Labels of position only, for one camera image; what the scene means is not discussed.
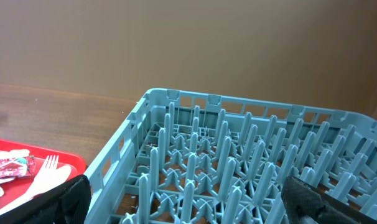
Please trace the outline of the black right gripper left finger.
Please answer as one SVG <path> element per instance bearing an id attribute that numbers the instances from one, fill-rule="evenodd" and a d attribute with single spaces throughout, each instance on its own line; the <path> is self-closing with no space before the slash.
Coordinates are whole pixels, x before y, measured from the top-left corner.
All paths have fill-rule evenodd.
<path id="1" fill-rule="evenodd" d="M 0 215 L 0 224 L 84 224 L 90 202 L 90 181 L 81 174 Z"/>

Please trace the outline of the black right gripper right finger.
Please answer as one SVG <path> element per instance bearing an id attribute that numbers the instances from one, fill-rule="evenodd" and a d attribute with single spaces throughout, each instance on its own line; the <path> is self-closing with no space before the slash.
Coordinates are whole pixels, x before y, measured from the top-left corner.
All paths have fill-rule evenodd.
<path id="1" fill-rule="evenodd" d="M 288 176 L 281 198 L 290 224 L 377 224 L 377 220 L 350 208 L 297 177 Z"/>

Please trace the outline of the red snack wrapper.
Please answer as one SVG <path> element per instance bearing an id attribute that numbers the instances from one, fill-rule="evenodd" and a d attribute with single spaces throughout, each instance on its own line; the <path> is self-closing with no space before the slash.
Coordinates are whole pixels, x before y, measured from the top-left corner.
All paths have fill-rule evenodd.
<path id="1" fill-rule="evenodd" d="M 34 174 L 34 171 L 34 156 L 0 159 L 0 179 L 31 176 Z"/>

